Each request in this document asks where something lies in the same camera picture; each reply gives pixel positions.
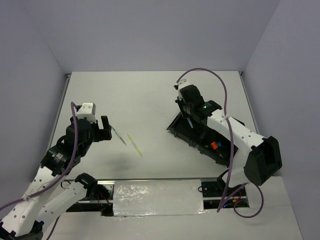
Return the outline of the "aluminium table edge rail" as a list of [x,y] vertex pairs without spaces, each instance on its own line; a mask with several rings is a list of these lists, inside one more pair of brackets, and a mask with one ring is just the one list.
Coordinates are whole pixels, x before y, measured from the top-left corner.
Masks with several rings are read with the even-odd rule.
[[71,73],[66,73],[65,74],[66,80],[65,80],[63,91],[62,91],[62,96],[61,96],[60,101],[59,101],[59,105],[58,105],[58,109],[57,109],[57,114],[55,116],[53,128],[52,128],[52,131],[51,131],[51,135],[50,135],[50,139],[49,139],[49,146],[51,145],[51,143],[53,141],[53,138],[54,138],[54,134],[55,134],[55,131],[56,131],[56,127],[57,127],[57,124],[58,124],[59,116],[60,116],[61,109],[62,109],[62,106],[63,106],[63,102],[64,102],[64,99],[65,99],[65,96],[66,96],[66,92],[67,92],[67,89],[68,89],[68,85],[69,85],[69,82],[70,82],[71,75],[72,75]]

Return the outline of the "silver foil cover plate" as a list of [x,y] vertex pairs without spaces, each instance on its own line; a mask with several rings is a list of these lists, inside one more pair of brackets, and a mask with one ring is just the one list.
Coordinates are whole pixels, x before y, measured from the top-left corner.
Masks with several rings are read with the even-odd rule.
[[113,214],[120,217],[185,216],[204,214],[201,181],[117,181],[113,189]]

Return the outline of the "orange cap black highlighter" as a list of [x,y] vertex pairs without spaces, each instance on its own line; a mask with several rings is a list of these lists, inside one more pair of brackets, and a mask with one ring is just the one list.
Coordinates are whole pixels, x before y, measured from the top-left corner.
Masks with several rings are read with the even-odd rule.
[[219,146],[218,146],[218,144],[216,142],[212,142],[210,145],[211,145],[213,150],[216,150],[216,149],[219,148]]

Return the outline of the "blue thin pen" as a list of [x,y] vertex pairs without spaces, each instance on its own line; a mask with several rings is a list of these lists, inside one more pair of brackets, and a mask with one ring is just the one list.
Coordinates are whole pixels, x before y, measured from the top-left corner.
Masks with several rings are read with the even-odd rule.
[[194,128],[194,126],[193,126],[192,121],[190,120],[190,118],[187,118],[187,121],[188,121],[188,123],[189,123],[189,125],[190,125],[191,129],[193,129],[193,128]]

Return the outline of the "yellow thin pen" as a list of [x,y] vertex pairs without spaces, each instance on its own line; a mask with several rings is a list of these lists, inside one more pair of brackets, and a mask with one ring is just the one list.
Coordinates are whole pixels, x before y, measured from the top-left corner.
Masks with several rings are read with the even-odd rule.
[[133,140],[133,138],[132,138],[129,134],[127,134],[127,137],[128,137],[128,139],[129,139],[129,141],[131,142],[132,146],[134,147],[134,149],[135,149],[135,150],[137,151],[137,153],[139,154],[139,156],[140,156],[141,158],[143,158],[144,156],[143,156],[142,152],[140,151],[140,149],[138,148],[138,146],[136,145],[136,143],[135,143],[135,141]]

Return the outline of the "black desk organizer tray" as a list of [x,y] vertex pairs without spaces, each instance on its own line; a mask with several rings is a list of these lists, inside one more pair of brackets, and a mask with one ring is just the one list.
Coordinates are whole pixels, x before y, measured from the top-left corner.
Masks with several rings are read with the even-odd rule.
[[[190,119],[193,128],[190,127],[187,119],[183,118],[181,112],[175,117],[172,123],[167,127],[174,137],[186,142],[189,146],[197,148],[197,150],[211,159],[217,164],[223,166],[230,165],[231,143],[222,134],[216,130],[210,129],[203,123],[199,123]],[[211,143],[220,142],[221,147],[213,150]]]

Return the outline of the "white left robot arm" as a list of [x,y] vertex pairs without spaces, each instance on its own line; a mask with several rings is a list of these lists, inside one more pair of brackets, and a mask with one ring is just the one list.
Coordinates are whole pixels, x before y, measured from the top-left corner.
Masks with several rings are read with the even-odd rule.
[[102,116],[103,128],[97,120],[88,117],[72,117],[56,145],[49,148],[40,168],[23,196],[1,207],[12,210],[0,221],[0,237],[3,240],[40,240],[44,231],[73,204],[95,197],[108,199],[109,191],[87,173],[79,174],[58,196],[50,200],[54,190],[65,180],[71,170],[80,163],[92,143],[112,138],[107,116]]

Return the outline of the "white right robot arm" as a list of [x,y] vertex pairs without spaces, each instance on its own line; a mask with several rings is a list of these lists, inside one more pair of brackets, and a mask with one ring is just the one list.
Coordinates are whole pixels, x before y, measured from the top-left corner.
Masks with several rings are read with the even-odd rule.
[[218,103],[205,101],[195,85],[183,82],[174,87],[180,112],[168,130],[216,163],[227,166],[217,184],[221,195],[228,196],[245,183],[261,186],[282,168],[276,138],[255,133],[227,116]]

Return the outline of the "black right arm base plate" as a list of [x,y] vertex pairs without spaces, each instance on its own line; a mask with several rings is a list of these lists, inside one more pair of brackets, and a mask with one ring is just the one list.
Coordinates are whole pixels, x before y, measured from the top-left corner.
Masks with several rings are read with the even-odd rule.
[[[226,196],[231,195],[240,185],[232,188],[228,188],[226,192]],[[219,181],[202,181],[201,185],[198,187],[198,191],[202,193],[204,198],[211,197],[222,197],[225,189],[225,184]],[[235,193],[233,197],[243,197],[246,196],[246,190],[243,188]]]

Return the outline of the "green thin pen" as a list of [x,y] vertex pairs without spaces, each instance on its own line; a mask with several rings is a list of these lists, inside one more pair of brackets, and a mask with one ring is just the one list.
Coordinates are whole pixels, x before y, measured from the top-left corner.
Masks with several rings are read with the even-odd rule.
[[125,140],[122,138],[122,136],[120,135],[120,133],[119,133],[113,126],[111,126],[111,129],[114,131],[114,133],[116,134],[116,136],[121,140],[121,142],[126,146],[127,143],[126,143]]

